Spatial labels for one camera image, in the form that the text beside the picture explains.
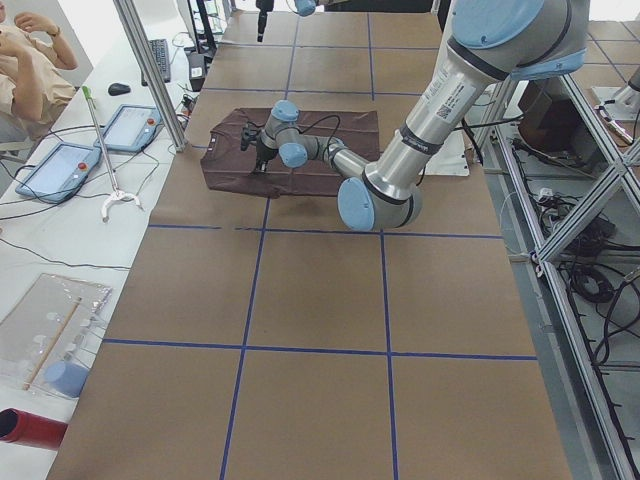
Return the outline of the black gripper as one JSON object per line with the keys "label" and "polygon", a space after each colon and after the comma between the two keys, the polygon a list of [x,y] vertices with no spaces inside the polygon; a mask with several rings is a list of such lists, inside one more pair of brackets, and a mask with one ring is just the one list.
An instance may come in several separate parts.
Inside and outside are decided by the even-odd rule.
{"label": "black gripper", "polygon": [[261,139],[256,141],[256,165],[252,171],[254,175],[263,175],[268,171],[268,163],[274,158],[274,149],[264,144]]}
{"label": "black gripper", "polygon": [[257,41],[262,42],[267,25],[268,14],[274,10],[274,0],[256,0],[256,8],[259,10]]}

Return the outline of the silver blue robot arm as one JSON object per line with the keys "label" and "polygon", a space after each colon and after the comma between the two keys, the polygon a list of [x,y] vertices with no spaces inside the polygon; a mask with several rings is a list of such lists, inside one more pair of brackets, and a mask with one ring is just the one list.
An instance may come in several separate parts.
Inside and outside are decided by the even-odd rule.
{"label": "silver blue robot arm", "polygon": [[587,1],[458,1],[443,62],[378,160],[366,161],[334,136],[302,134],[297,106],[280,100],[257,134],[254,170],[265,172],[275,157],[289,168],[320,160],[344,178],[338,210],[349,228],[407,225],[422,208],[418,174],[488,86],[583,65],[589,10]]}
{"label": "silver blue robot arm", "polygon": [[[313,14],[319,6],[329,6],[343,3],[343,0],[294,0],[294,6],[290,10],[298,16],[306,17]],[[262,43],[266,30],[268,15],[274,10],[273,0],[256,0],[258,9],[257,42]]]}

